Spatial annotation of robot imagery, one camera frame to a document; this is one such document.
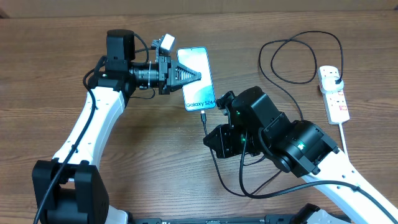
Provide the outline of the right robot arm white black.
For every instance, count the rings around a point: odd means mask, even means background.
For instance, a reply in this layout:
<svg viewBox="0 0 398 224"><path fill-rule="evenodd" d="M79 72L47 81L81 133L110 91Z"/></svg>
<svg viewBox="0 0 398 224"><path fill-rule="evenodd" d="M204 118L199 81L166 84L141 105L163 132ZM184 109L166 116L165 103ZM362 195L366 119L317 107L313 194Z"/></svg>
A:
<svg viewBox="0 0 398 224"><path fill-rule="evenodd" d="M240 164L239 185L246 197L266 199L315 187L355 223L397 223L397 208L353 167L327 133L311 121L289 121L260 87L239 95L229 91L215 104L228 117L228 123L218 125L203 143L216 152L217 158L244 159L246 154L262 154L280 171L305 181L255 195L244 187L244 165Z"/></svg>

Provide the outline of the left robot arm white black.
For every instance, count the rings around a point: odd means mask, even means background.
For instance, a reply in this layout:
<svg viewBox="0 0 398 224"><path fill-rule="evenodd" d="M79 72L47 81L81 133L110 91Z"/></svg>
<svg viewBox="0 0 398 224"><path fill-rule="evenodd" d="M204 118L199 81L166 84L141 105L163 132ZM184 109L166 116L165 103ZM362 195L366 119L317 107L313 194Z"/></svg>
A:
<svg viewBox="0 0 398 224"><path fill-rule="evenodd" d="M155 50L155 62L135 61L131 30L113 29L106 54L83 77L87 97L68 139L49 161L32 170L37 212L35 223L132 223L130 212L114 208L99 173L104 147L117 119L136 89L168 95L199 81L201 73L170 57L175 39L163 35L143 50Z"/></svg>

